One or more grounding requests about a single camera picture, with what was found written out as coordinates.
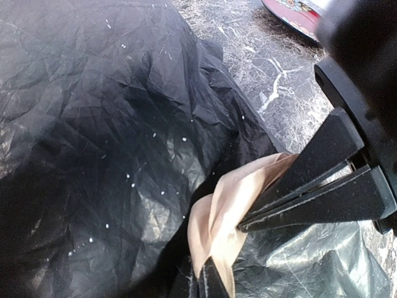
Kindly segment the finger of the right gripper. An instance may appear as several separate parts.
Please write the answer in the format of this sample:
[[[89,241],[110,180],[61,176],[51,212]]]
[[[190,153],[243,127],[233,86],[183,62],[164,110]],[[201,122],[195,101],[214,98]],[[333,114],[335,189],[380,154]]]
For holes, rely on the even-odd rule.
[[[348,176],[297,197],[239,224],[242,232],[292,225],[384,219],[396,212],[396,199],[379,168],[360,168]]]

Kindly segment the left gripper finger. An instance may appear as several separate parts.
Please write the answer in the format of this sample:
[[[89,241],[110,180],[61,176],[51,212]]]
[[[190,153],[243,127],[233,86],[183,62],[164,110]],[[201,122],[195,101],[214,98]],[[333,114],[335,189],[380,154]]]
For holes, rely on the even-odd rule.
[[[190,296],[193,298],[229,298],[212,258],[206,261],[198,278],[192,275]]]

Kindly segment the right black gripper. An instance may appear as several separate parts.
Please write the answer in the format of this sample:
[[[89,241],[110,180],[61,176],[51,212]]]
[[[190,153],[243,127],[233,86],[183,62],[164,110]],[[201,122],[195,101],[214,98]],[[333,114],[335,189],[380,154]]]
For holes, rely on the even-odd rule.
[[[347,163],[379,167],[396,199],[396,2],[332,1],[316,35],[329,57],[314,73],[334,110],[248,217],[296,204]],[[396,230],[396,212],[371,221]]]

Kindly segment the beige satin ribbon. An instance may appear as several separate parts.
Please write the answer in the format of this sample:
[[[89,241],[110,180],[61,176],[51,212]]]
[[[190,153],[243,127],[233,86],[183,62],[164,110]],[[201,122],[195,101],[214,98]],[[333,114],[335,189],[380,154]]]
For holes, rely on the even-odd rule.
[[[213,193],[199,199],[190,211],[187,239],[195,277],[213,260],[222,285],[234,297],[232,265],[246,240],[238,225],[253,203],[276,182],[297,158],[276,153],[247,163],[224,174]]]

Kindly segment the black wrapping paper sheet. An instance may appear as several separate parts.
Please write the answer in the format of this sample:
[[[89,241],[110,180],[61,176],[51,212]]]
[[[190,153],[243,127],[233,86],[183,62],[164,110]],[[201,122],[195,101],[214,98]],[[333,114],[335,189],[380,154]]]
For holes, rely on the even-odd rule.
[[[190,207],[304,148],[324,56],[259,1],[2,1],[1,296],[221,297]]]

